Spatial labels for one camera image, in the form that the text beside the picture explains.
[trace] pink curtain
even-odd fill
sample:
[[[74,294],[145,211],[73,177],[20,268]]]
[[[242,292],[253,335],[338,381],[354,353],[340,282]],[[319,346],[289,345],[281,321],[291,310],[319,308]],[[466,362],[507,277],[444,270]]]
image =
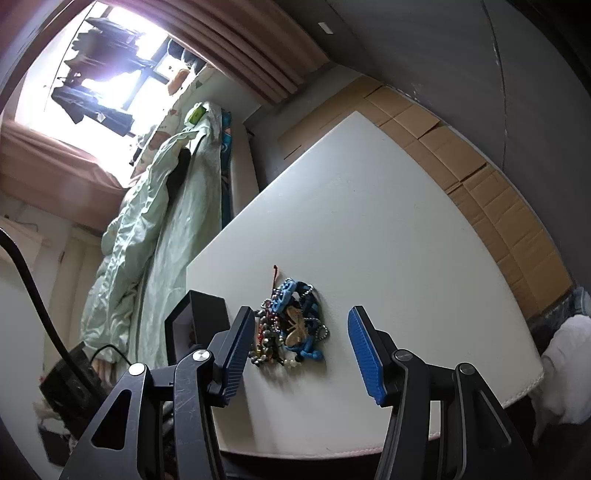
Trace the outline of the pink curtain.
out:
[[[110,0],[159,25],[264,103],[329,61],[272,0]]]
[[[11,120],[0,128],[0,190],[101,232],[126,192],[92,155]]]

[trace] white towel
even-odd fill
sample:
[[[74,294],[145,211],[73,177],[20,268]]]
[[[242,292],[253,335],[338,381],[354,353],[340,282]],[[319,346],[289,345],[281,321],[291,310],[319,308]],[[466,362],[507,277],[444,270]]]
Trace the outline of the white towel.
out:
[[[583,423],[591,416],[591,318],[575,315],[542,354],[544,380],[530,392],[534,443],[548,424]]]

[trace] metal pivot screw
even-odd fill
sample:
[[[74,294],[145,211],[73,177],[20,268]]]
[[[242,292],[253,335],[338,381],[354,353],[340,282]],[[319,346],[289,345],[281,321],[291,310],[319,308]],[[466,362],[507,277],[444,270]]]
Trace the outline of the metal pivot screw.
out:
[[[146,366],[144,364],[133,364],[129,366],[129,374],[137,377],[141,375],[146,370]]]
[[[470,364],[461,364],[460,372],[462,372],[464,375],[472,375],[474,372],[476,372],[476,368]]]
[[[394,352],[394,358],[401,362],[408,362],[410,359],[413,358],[413,355],[408,350],[396,350]]]
[[[193,360],[196,362],[203,362],[211,356],[211,353],[207,350],[197,350],[193,352]]]

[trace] white table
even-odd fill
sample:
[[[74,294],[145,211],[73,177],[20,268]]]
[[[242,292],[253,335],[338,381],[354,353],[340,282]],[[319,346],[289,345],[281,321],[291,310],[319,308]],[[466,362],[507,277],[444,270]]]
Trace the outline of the white table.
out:
[[[523,316],[488,250],[422,168],[355,112],[269,185],[187,269],[187,288],[224,297],[230,318],[269,296],[272,266],[312,283],[331,336],[326,362],[247,362],[215,409],[220,448],[283,458],[378,452],[389,408],[367,395],[347,334],[374,326],[426,363],[471,362],[503,405],[542,375]],[[439,404],[431,409],[439,433]]]

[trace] black cable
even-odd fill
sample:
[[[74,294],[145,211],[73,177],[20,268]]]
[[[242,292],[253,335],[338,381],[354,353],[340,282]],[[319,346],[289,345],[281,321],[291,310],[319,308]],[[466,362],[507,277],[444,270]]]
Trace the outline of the black cable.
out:
[[[78,365],[76,365],[75,361],[72,360],[70,356],[70,352],[66,349],[64,344],[62,343],[60,336],[56,332],[56,328],[53,326],[51,322],[51,318],[47,313],[47,309],[45,305],[43,305],[43,300],[39,295],[39,291],[37,290],[37,286],[35,285],[35,281],[29,271],[29,267],[27,266],[27,262],[22,257],[21,251],[18,249],[16,243],[10,238],[10,236],[0,228],[0,247],[2,247],[6,253],[10,256],[12,261],[14,262],[15,267],[17,268],[18,274],[21,276],[21,280],[27,289],[29,297],[31,297],[31,301],[37,314],[39,315],[39,319],[41,320],[41,324],[43,328],[47,332],[53,346],[56,347],[57,352],[60,356],[64,359],[64,362],[70,369],[74,372],[74,375],[78,377],[78,380],[86,387],[86,389],[93,395],[100,403],[102,403],[104,399],[104,395],[96,388],[84,375],[82,370]]]
[[[90,363],[92,363],[92,361],[96,358],[96,356],[99,353],[101,353],[105,348],[112,348],[113,350],[115,350],[115,352],[117,352],[118,354],[120,354],[121,355],[121,358],[123,358],[123,360],[125,360],[127,362],[127,364],[131,367],[131,362],[129,360],[127,360],[127,357],[124,354],[121,353],[121,350],[119,350],[112,343],[107,343],[106,345],[103,345],[95,353],[93,353],[92,356],[90,357]]]

